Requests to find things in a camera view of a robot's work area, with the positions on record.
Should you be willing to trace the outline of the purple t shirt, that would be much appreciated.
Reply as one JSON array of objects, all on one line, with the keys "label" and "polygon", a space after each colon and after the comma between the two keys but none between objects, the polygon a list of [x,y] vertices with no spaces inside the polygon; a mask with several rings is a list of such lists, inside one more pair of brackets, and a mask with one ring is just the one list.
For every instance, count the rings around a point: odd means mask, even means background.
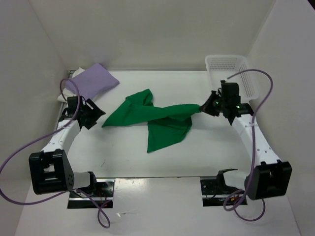
[{"label": "purple t shirt", "polygon": [[71,80],[85,99],[93,99],[99,93],[111,90],[120,83],[99,63],[95,63]]}]

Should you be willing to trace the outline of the white t shirt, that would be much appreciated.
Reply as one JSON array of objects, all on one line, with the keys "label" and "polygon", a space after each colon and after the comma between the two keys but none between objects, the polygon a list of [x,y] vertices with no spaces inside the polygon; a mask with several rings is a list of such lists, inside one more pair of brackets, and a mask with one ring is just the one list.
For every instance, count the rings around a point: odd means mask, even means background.
[{"label": "white t shirt", "polygon": [[[81,67],[79,67],[77,70],[70,70],[68,78],[72,79],[73,77],[81,74],[84,71],[85,71],[85,69],[83,69]],[[71,91],[69,91],[68,89],[64,88],[62,93],[57,97],[57,100],[59,102],[66,103],[67,102],[67,98],[68,97],[73,97],[73,96],[76,96],[76,94],[74,94]]]}]

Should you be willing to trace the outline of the green t shirt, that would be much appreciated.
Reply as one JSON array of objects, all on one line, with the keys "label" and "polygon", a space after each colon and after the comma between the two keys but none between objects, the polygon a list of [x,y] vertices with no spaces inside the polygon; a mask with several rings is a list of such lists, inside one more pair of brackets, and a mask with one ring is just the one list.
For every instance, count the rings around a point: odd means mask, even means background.
[{"label": "green t shirt", "polygon": [[150,89],[132,94],[107,118],[102,127],[124,127],[147,123],[147,153],[185,139],[192,127],[192,115],[200,113],[198,104],[156,107]]}]

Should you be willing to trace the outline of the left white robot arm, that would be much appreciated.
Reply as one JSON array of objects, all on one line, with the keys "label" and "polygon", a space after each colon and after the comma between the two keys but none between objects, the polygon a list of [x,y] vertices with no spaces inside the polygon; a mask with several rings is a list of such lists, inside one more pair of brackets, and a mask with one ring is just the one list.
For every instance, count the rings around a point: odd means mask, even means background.
[{"label": "left white robot arm", "polygon": [[86,196],[94,196],[98,183],[93,172],[74,172],[68,160],[70,147],[82,127],[87,130],[105,115],[92,100],[69,97],[67,107],[58,120],[57,133],[40,151],[29,156],[31,181],[35,194],[48,194],[81,189]]}]

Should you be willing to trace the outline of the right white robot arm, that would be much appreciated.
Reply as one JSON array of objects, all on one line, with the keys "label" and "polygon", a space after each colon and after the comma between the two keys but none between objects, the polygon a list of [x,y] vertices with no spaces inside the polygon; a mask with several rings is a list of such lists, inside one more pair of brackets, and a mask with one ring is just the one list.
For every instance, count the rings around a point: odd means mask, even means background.
[{"label": "right white robot arm", "polygon": [[240,136],[252,159],[249,173],[237,169],[219,171],[216,181],[219,192],[239,189],[245,191],[251,200],[286,194],[292,166],[287,161],[281,161],[271,149],[248,103],[241,103],[239,95],[226,97],[222,92],[213,90],[200,110],[214,117],[223,114]]}]

